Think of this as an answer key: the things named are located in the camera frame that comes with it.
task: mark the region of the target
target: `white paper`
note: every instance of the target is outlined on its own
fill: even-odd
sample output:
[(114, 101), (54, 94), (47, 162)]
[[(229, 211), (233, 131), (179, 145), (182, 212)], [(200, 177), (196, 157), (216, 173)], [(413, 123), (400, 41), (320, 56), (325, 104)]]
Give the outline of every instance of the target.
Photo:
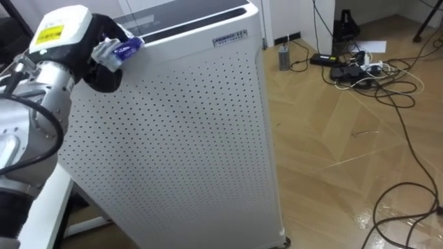
[(386, 41), (355, 41), (350, 42), (349, 48), (351, 52), (359, 52), (366, 50), (371, 53), (386, 53)]

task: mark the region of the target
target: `label on purifier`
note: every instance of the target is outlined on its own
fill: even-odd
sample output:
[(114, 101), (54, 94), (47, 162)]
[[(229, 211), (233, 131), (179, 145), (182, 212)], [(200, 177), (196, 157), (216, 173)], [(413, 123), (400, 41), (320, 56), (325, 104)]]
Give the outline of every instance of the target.
[(218, 37), (213, 39), (213, 44), (214, 47), (216, 46), (222, 46), (222, 45), (226, 45), (229, 44), (231, 42), (236, 42), (239, 41), (241, 39), (247, 38), (248, 37), (248, 31), (247, 30), (242, 30), (242, 31), (238, 31), (229, 35), (224, 35), (222, 37)]
[(37, 37), (37, 42), (35, 42), (35, 44), (38, 45), (44, 42), (50, 42), (60, 39), (60, 37), (62, 36), (63, 27), (64, 25), (59, 25), (43, 29)]

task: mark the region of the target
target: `yellow label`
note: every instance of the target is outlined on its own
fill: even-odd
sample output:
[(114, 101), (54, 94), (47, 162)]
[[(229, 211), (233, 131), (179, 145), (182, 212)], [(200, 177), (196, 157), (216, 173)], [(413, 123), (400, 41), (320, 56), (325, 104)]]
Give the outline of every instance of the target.
[(64, 25), (60, 25), (60, 26), (54, 26), (47, 29), (43, 29), (40, 32), (39, 36), (37, 37), (36, 44), (38, 45), (45, 42), (60, 39), (60, 37), (62, 36), (63, 27)]

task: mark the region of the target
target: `power adapter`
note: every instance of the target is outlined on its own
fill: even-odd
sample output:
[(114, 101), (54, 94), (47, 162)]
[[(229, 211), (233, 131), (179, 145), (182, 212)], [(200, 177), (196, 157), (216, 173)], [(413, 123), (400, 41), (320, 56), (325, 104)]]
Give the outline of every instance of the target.
[(372, 87), (372, 82), (370, 80), (365, 80), (358, 84), (354, 84), (366, 76), (366, 72), (362, 71), (360, 66), (342, 66), (338, 68), (332, 68), (329, 77), (335, 82), (349, 82), (349, 85), (353, 85), (357, 89), (370, 89)]
[(332, 68), (329, 77), (331, 80), (339, 82), (350, 82), (360, 79), (361, 68), (360, 66), (342, 66), (338, 68)]
[(333, 67), (333, 66), (340, 64), (338, 57), (331, 56), (331, 55), (322, 55), (319, 53), (312, 55), (309, 62), (313, 65), (329, 66), (329, 67)]

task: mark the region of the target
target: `blue package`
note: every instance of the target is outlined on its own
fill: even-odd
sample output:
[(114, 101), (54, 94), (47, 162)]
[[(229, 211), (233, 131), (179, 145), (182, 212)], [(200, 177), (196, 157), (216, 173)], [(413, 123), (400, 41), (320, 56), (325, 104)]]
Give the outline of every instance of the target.
[(114, 55), (121, 61), (129, 59), (133, 54), (135, 54), (140, 47), (144, 44), (143, 40), (134, 37), (126, 41), (124, 44), (121, 44), (114, 50)]

